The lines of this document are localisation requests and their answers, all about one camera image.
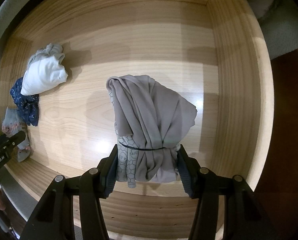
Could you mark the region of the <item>white grey underwear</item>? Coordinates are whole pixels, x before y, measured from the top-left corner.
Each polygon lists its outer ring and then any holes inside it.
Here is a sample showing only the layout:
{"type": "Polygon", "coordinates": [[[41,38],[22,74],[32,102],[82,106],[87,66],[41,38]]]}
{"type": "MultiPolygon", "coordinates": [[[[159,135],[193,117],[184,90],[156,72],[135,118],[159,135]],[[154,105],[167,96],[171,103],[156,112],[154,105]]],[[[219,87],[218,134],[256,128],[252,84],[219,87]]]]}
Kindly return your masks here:
{"type": "Polygon", "coordinates": [[[37,50],[27,64],[23,76],[21,94],[24,96],[41,94],[67,81],[68,74],[62,65],[65,58],[60,44],[48,44],[37,50]]]}

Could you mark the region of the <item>grey patterned underwear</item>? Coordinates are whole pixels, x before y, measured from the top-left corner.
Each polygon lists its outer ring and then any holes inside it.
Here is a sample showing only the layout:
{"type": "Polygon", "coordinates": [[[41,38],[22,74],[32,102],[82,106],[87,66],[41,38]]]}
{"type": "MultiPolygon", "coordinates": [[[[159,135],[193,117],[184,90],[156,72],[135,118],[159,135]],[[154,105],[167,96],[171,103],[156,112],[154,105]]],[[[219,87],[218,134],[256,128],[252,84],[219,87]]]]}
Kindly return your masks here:
{"type": "Polygon", "coordinates": [[[177,152],[195,124],[195,105],[148,75],[113,76],[106,87],[115,115],[117,181],[130,188],[176,181],[177,152]]]}

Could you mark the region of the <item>floral pink white underwear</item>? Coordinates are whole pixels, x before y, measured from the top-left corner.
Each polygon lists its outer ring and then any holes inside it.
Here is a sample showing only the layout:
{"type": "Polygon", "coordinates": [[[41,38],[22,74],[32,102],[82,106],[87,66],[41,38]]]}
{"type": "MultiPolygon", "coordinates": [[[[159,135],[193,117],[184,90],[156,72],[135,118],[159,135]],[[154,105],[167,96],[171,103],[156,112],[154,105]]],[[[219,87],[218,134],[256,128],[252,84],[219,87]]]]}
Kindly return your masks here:
{"type": "Polygon", "coordinates": [[[20,163],[27,159],[31,154],[30,141],[27,133],[27,124],[18,115],[17,109],[7,108],[5,112],[5,117],[2,123],[2,132],[7,137],[12,137],[19,131],[23,131],[26,135],[24,141],[22,141],[18,147],[17,161],[20,163]]]}

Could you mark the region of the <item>navy dotted underwear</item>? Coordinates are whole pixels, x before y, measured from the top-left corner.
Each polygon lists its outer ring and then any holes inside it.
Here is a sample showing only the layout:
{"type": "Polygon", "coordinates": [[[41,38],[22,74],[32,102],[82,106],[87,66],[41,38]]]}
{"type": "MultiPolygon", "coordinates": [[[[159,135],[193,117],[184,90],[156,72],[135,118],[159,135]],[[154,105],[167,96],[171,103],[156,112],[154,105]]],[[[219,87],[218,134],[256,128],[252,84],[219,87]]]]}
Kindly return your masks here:
{"type": "Polygon", "coordinates": [[[16,80],[10,89],[10,95],[17,107],[17,114],[28,126],[37,126],[39,123],[39,95],[22,95],[23,77],[16,80]]]}

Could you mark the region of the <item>wooden drawer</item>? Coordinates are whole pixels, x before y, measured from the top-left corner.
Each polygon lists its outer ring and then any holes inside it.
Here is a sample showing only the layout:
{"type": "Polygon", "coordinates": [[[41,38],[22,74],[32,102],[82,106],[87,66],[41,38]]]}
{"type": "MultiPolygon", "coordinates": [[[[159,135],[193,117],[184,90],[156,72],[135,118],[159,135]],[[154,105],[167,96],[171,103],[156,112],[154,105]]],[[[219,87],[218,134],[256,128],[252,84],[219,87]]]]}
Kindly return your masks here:
{"type": "Polygon", "coordinates": [[[198,110],[183,139],[214,173],[252,189],[271,140],[273,78],[263,33],[247,0],[44,0],[22,18],[0,61],[0,132],[10,89],[33,53],[63,46],[65,83],[41,94],[29,128],[32,155],[7,165],[24,218],[58,175],[79,176],[116,143],[106,89],[112,76],[149,75],[198,110]]]}

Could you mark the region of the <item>patterned white cloth cover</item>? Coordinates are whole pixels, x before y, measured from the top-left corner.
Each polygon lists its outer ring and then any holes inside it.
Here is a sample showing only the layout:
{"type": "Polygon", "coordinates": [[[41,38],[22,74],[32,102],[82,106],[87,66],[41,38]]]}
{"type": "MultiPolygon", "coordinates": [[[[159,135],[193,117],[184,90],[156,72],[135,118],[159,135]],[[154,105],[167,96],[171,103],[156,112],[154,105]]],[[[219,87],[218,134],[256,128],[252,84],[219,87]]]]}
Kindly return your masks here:
{"type": "Polygon", "coordinates": [[[270,59],[298,50],[298,7],[292,0],[247,0],[263,32],[270,59]]]}

